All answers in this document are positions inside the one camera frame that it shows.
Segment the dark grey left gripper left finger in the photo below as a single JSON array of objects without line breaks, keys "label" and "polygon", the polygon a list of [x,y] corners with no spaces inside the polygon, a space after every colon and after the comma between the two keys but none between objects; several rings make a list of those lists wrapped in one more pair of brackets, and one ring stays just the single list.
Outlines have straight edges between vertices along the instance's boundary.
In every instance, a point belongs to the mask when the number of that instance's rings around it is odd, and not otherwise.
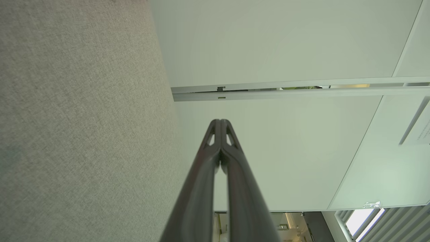
[{"label": "dark grey left gripper left finger", "polygon": [[210,242],[214,176],[221,153],[221,121],[212,120],[160,238],[162,242]]}]

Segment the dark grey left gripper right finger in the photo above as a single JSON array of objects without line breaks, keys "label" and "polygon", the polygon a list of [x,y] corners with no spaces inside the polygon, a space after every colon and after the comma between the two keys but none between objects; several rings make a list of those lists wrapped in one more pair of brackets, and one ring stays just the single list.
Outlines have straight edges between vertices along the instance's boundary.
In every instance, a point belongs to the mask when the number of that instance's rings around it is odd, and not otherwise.
[{"label": "dark grey left gripper right finger", "polygon": [[256,179],[229,120],[221,120],[221,167],[227,176],[230,242],[279,242]]}]

